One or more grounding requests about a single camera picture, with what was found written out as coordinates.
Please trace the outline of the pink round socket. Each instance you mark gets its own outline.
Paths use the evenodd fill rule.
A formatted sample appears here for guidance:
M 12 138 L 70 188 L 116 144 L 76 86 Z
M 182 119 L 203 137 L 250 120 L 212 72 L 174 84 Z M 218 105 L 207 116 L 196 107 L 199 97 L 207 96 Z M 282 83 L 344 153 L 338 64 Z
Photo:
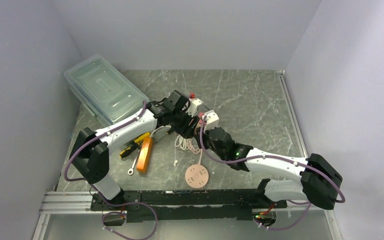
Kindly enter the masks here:
M 203 165 L 193 164 L 185 171 L 184 178 L 189 187 L 200 189 L 208 183 L 209 173 Z

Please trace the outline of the pink socket cable plug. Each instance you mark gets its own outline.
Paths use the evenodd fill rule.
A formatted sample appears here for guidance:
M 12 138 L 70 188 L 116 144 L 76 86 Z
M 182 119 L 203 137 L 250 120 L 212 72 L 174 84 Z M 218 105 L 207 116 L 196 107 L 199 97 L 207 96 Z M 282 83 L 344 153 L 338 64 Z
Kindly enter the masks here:
M 187 148 L 188 148 L 191 152 L 193 152 L 194 154 L 199 155 L 197 164 L 198 164 L 198 165 L 201 165 L 201 163 L 202 163 L 202 158 L 203 158 L 203 150 L 200 149 L 200 148 L 197 147 L 197 146 L 194 146 L 193 141 L 192 141 L 191 139 L 189 139 L 189 140 L 187 141 Z

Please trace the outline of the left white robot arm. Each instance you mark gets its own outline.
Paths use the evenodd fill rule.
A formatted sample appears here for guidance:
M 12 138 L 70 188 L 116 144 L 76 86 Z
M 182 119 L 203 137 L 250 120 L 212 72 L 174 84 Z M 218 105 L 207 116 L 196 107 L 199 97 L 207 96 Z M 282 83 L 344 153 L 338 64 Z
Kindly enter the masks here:
M 160 101 L 143 102 L 142 109 L 132 116 L 98 130 L 86 127 L 76 138 L 63 177 L 70 182 L 68 169 L 74 165 L 80 180 L 87 181 L 104 196 L 104 204 L 111 210 L 124 203 L 124 191 L 110 175 L 110 156 L 135 138 L 162 126 L 185 139 L 192 138 L 199 123 L 199 108 L 204 102 L 189 98 L 178 90 Z

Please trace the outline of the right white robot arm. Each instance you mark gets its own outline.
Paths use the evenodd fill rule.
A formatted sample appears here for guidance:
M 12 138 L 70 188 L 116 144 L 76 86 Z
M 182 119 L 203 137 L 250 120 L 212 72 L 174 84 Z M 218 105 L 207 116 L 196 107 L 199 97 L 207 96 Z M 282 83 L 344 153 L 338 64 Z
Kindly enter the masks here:
M 340 190 L 342 176 L 319 154 L 291 157 L 269 153 L 234 141 L 221 127 L 197 129 L 194 138 L 203 152 L 217 163 L 236 171 L 262 172 L 281 178 L 260 181 L 255 200 L 262 208 L 274 202 L 297 200 L 333 210 L 335 204 L 346 201 Z

